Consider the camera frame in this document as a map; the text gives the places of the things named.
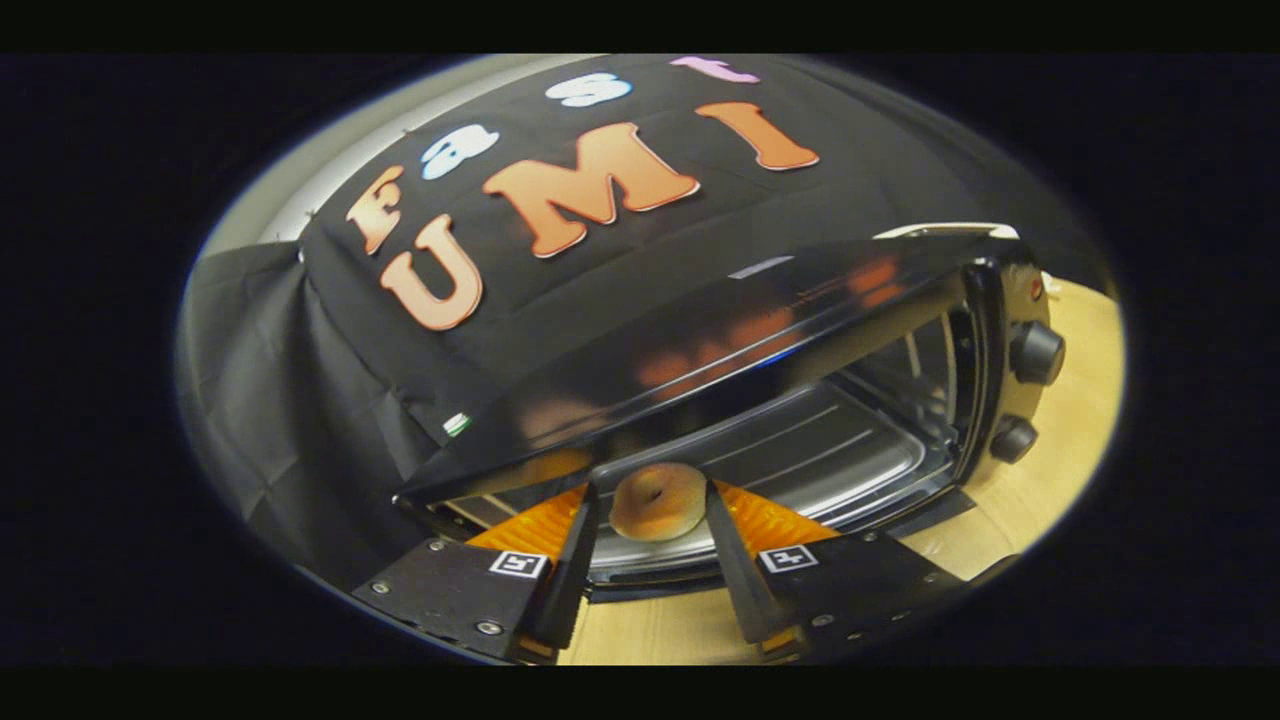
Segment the letter s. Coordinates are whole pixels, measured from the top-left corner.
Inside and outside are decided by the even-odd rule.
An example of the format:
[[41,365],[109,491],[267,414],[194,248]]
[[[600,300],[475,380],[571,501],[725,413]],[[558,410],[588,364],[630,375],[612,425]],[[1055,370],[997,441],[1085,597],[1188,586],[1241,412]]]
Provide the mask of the letter s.
[[591,73],[567,79],[547,90],[547,97],[559,100],[566,108],[589,108],[596,102],[622,97],[631,92],[631,83],[613,73]]

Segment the small sticker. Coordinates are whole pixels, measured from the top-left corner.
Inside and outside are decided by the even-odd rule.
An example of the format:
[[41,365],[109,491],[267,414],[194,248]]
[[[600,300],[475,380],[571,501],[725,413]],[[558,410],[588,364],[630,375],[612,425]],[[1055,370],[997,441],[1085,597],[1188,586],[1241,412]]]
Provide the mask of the small sticker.
[[471,418],[458,413],[457,415],[449,418],[449,421],[444,423],[444,432],[449,433],[449,437],[456,437],[458,433],[467,429],[467,425],[470,424]]
[[672,65],[685,65],[686,68],[692,68],[704,76],[710,76],[717,79],[723,79],[727,82],[760,82],[760,78],[748,74],[748,73],[735,73],[728,69],[728,63],[724,60],[708,60],[707,58],[686,56],[671,61]]
[[545,555],[504,551],[489,568],[489,571],[517,578],[538,578],[547,560]]
[[596,102],[614,100],[631,92],[631,83],[618,79],[613,73],[591,73],[547,90],[547,97],[559,100],[566,108],[590,108]]
[[760,553],[760,560],[764,561],[764,566],[769,573],[787,573],[799,570],[800,568],[812,568],[818,564],[818,560],[809,552],[809,548],[803,544],[765,550]]
[[422,152],[422,179],[435,179],[447,176],[453,168],[462,164],[468,158],[484,152],[493,147],[498,138],[495,132],[484,129],[484,126],[467,126],[458,128],[442,137],[435,145]]

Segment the letter m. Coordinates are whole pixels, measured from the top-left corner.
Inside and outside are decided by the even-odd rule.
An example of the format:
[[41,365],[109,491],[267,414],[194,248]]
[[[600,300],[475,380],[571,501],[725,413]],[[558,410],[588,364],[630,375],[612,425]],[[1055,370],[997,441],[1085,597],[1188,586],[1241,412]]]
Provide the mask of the letter m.
[[625,192],[622,205],[643,213],[698,192],[699,183],[681,176],[636,136],[634,123],[604,126],[577,138],[577,169],[536,160],[503,168],[484,183],[489,195],[503,195],[534,232],[534,255],[550,258],[586,237],[586,225],[566,220],[554,206],[603,225],[617,219],[613,182]]

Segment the black metal plate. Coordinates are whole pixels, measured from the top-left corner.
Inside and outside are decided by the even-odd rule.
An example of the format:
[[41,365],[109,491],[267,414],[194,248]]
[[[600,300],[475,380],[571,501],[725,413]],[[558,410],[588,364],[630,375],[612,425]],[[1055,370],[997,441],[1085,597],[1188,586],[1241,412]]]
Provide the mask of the black metal plate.
[[[550,562],[539,556],[544,560],[536,571],[530,566],[530,577],[516,577],[492,570],[503,555],[454,542],[422,543],[352,594],[425,633],[511,659],[516,629]],[[385,592],[376,592],[375,585]],[[485,634],[477,629],[481,623],[500,632]]]
[[[964,580],[883,532],[841,536],[776,548],[756,568],[777,601],[788,607],[814,656],[844,653],[850,642],[873,639],[915,624],[957,597]],[[772,556],[771,570],[767,556]],[[804,560],[777,561],[783,556]]]

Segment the orange letter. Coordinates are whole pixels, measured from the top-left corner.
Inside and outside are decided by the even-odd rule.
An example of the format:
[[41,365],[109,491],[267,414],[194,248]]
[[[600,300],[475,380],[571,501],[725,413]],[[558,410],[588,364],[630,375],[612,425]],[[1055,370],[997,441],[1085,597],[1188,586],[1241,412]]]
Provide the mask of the orange letter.
[[626,192],[622,205],[643,213],[698,191],[698,181],[676,173],[636,137],[636,126],[617,123],[577,138],[577,169],[521,160],[484,183],[504,195],[534,231],[534,255],[550,258],[586,237],[586,225],[561,218],[552,204],[600,224],[617,219],[613,181]]
[[387,168],[347,211],[347,220],[356,223],[361,234],[365,236],[365,252],[369,255],[378,252],[383,241],[392,234],[392,229],[399,222],[399,210],[388,213],[387,208],[399,202],[399,186],[392,181],[403,172],[403,165]]
[[476,305],[480,305],[480,295],[484,292],[480,270],[476,270],[471,258],[449,234],[452,222],[448,215],[439,215],[413,240],[413,247],[430,250],[453,278],[453,295],[448,300],[439,300],[426,290],[413,272],[413,259],[407,250],[383,270],[383,287],[396,293],[415,320],[433,331],[447,331],[466,320]]
[[800,147],[750,102],[717,102],[695,110],[704,118],[716,118],[733,129],[755,150],[755,161],[767,170],[808,168],[818,163],[818,154]]

